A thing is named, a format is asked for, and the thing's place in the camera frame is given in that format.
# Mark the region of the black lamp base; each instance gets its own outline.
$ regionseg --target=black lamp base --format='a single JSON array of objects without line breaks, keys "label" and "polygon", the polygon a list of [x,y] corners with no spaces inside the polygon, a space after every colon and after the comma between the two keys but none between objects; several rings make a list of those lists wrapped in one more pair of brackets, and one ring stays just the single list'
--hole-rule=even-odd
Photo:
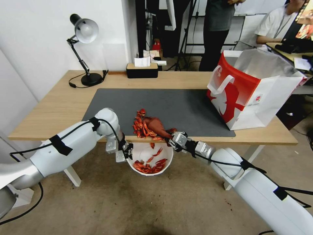
[{"label": "black lamp base", "polygon": [[103,77],[98,73],[91,73],[90,77],[87,75],[83,76],[81,81],[84,86],[94,86],[102,83]]}]

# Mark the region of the cooked crayfish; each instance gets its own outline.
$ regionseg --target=cooked crayfish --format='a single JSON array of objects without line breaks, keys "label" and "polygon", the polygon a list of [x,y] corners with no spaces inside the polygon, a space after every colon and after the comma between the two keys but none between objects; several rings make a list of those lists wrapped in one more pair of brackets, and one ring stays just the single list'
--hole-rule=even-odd
[{"label": "cooked crayfish", "polygon": [[157,136],[154,131],[149,130],[146,122],[144,121],[145,116],[145,109],[142,108],[137,111],[137,116],[135,117],[134,125],[132,126],[135,130],[134,134],[137,135],[138,138],[146,138],[147,136],[150,136],[153,140],[164,140],[162,137]]},{"label": "cooked crayfish", "polygon": [[133,165],[134,168],[137,171],[140,171],[140,172],[145,173],[145,174],[154,174],[154,173],[160,172],[165,167],[165,162],[167,161],[166,158],[157,161],[155,166],[152,168],[151,168],[151,165],[149,163],[154,159],[154,157],[158,156],[162,152],[162,150],[163,150],[163,148],[160,148],[156,154],[153,154],[152,157],[147,160],[146,165],[144,165],[143,160],[141,160],[141,161],[136,160],[134,165]]},{"label": "cooked crayfish", "polygon": [[161,159],[161,160],[157,161],[153,167],[151,167],[150,164],[146,163],[146,165],[144,165],[143,161],[137,160],[134,163],[134,168],[137,171],[140,171],[140,172],[145,173],[145,174],[154,174],[154,173],[158,173],[164,169],[166,161],[167,161],[166,158]]}]

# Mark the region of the red and white shopping bag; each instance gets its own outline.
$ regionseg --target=red and white shopping bag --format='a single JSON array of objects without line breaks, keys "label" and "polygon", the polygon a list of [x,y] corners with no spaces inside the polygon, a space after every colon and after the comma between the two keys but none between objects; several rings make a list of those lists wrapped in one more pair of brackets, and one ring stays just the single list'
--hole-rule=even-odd
[{"label": "red and white shopping bag", "polygon": [[243,51],[234,67],[228,53],[213,71],[207,96],[230,130],[267,126],[306,77],[272,53]]}]

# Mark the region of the black pants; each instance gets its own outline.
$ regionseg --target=black pants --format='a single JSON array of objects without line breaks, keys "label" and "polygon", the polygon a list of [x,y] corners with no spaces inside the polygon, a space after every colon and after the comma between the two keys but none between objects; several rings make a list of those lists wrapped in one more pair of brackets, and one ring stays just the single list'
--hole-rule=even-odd
[{"label": "black pants", "polygon": [[228,35],[226,31],[208,31],[203,30],[204,55],[202,56],[199,71],[213,71],[218,64],[221,56],[222,46]]}]

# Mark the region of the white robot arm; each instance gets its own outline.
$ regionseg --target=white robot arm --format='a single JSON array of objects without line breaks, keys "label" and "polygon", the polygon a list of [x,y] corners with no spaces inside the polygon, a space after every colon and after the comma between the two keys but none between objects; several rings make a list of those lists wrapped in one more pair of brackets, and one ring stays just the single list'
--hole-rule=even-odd
[{"label": "white robot arm", "polygon": [[312,215],[284,188],[269,179],[263,170],[254,167],[234,150],[225,148],[215,151],[204,142],[192,141],[184,132],[173,133],[169,144],[176,151],[188,151],[210,164],[276,234],[313,234]]},{"label": "white robot arm", "polygon": [[[313,234],[313,217],[283,188],[271,181],[264,171],[230,148],[216,151],[204,142],[192,141],[184,132],[172,135],[173,139],[168,141],[175,151],[188,151],[210,164],[276,234]],[[105,108],[89,121],[79,122],[45,141],[30,159],[16,164],[0,164],[0,218],[15,202],[8,184],[23,189],[50,174],[63,171],[91,151],[103,137],[108,140],[106,151],[116,153],[117,162],[132,157],[133,145],[125,141],[117,115]]]},{"label": "white robot arm", "polygon": [[89,121],[78,122],[43,142],[31,158],[14,164],[0,164],[0,218],[16,201],[7,188],[8,184],[16,189],[31,187],[44,177],[67,169],[103,137],[107,138],[106,151],[116,153],[117,162],[132,158],[133,144],[125,141],[117,115],[104,108]]}]

